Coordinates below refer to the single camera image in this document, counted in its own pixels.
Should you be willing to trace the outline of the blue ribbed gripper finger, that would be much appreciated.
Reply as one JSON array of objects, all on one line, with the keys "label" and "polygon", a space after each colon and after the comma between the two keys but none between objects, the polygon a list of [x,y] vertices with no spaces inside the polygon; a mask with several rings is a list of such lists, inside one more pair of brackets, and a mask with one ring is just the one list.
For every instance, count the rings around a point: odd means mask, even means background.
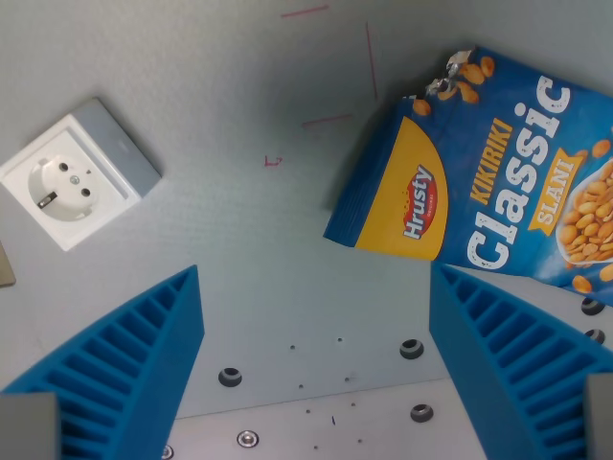
[{"label": "blue ribbed gripper finger", "polygon": [[444,264],[431,265],[429,331],[487,458],[587,458],[583,388],[611,371],[609,350]]},{"label": "blue ribbed gripper finger", "polygon": [[192,265],[74,335],[2,392],[57,397],[63,459],[159,459],[204,334]]}]

